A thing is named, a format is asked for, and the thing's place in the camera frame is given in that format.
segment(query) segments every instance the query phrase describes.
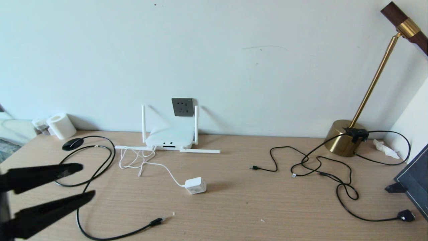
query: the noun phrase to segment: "crumpled tissue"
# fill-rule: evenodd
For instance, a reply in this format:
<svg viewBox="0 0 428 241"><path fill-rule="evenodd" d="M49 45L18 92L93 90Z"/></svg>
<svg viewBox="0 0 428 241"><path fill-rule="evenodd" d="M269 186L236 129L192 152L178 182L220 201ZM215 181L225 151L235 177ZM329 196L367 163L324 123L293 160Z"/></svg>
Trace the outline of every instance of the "crumpled tissue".
<svg viewBox="0 0 428 241"><path fill-rule="evenodd" d="M397 155L397 152L394 151L393 149L385 146L383 144L383 142L380 142L380 141L374 139L373 144L376 146L376 149L383 151L385 153L385 155L390 156L390 157L394 157L395 159L400 159L400 157Z"/></svg>

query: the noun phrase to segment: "gray wall socket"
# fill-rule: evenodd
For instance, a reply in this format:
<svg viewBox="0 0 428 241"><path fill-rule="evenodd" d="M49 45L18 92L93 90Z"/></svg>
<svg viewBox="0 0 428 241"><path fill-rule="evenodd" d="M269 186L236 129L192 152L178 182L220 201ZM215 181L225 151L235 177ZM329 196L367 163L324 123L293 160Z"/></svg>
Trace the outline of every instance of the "gray wall socket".
<svg viewBox="0 0 428 241"><path fill-rule="evenodd" d="M193 116L192 98L172 98L171 100L175 116Z"/></svg>

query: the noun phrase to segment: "desk surface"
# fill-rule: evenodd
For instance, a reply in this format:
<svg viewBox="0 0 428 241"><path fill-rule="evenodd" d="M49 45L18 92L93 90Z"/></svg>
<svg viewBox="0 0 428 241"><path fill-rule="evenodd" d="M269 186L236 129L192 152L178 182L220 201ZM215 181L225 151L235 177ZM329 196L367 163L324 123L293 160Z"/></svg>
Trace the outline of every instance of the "desk surface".
<svg viewBox="0 0 428 241"><path fill-rule="evenodd" d="M140 133L80 131L78 136L100 135L116 145L141 145ZM68 153L61 150L65 141L52 136L37 136L12 155L0 168L57 164ZM352 217L339 204L336 182L317 174L292 178L289 168L301 155L292 150L277 150L279 171L248 169L251 165L273 168L269 149L291 145L308 152L322 139L200 135L198 148L221 149L221 154L193 154L158 151L152 162L166 165L177 181L203 177L207 192L190 195L175 184L161 166L145 167L142 177L138 169L120 169L120 154L110 170L89 186L95 198L81 208L83 228L99 238L108 238L136 230L149 221L175 216L126 240L428 240L428 225L404 194L389 194L384 188L402 166L383 166L358 157L344 158L320 148L315 155L343 160L352 167L354 187L360 199L350 200L342 191L342 199L355 213L373 219L394 217L410 209L416 220L372 223ZM101 139L86 139L84 145L106 145ZM371 142L363 143L361 154L382 161L396 161L375 150ZM82 163L84 170L64 178L65 183L88 179L108 156L102 148L90 148L71 158ZM134 159L129 152L127 160ZM340 164L325 162L322 171L347 180L347 170ZM9 194L12 213L54 199L78 194L83 186L66 188L53 183L26 193ZM87 240L78 230L72 213L31 240Z"/></svg>

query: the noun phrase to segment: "white router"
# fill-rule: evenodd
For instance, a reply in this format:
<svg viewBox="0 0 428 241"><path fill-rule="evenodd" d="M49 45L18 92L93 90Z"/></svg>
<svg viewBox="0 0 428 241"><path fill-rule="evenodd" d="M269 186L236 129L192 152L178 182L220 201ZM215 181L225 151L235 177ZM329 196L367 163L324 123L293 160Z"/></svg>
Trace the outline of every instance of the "white router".
<svg viewBox="0 0 428 241"><path fill-rule="evenodd" d="M143 119L143 143L146 146L141 147L127 147L115 146L115 149L131 149L141 151L151 151L154 147L156 150L167 151L180 151L180 152L193 152L193 153L220 153L220 150L206 150L206 149L191 149L192 145L198 144L198 131L199 131L199 112L198 106L195 106L195 127L170 127L165 129L156 128L150 133L149 137L146 136L146 109L141 106L141 117Z"/></svg>

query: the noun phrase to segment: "white cord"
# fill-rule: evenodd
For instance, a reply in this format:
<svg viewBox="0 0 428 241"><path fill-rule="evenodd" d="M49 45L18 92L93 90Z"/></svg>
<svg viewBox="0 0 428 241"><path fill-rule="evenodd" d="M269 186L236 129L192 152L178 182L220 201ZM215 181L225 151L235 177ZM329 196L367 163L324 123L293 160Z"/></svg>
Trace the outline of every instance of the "white cord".
<svg viewBox="0 0 428 241"><path fill-rule="evenodd" d="M156 156L156 147L153 147L153 150L150 152L150 154L149 155L144 155L144 151L141 151L141 150L138 150L138 151L135 151L135 150L133 150L133 149L131 149L132 148L132 146L127 146L127 147L125 147L125 148L123 148L123 149L121 149L120 150L120 161L119 161L119 167L121 168L121 169L126 169L126 168L139 168L140 169L140 172L138 173L138 176L140 177L141 176L141 173L143 172L143 166L144 166L144 164L150 164L150 165L158 165L158 166L163 166L168 172L169 172L169 174L171 175L171 177L172 177L172 179L174 180L174 182L177 184L177 185L179 185L180 187L184 187L184 185L181 185L180 183L178 183L177 182L177 180L174 178L174 176L172 175L172 173L171 173L171 171L165 166L165 165L163 165L163 164L160 164L160 163L150 163L149 162L149 160L150 159L152 159L153 157L155 157ZM127 150L132 150L137 156L135 157L135 159L131 162L131 163L129 163L128 165L125 165L125 166L122 166L122 160L123 160L123 158L124 158L124 156L125 156L125 153L126 153L126 151ZM137 161L137 159L138 159L138 157L141 157L142 159L143 159L143 162L141 163L141 165L139 165L139 166L133 166L132 164L134 164L134 162L136 162Z"/></svg>

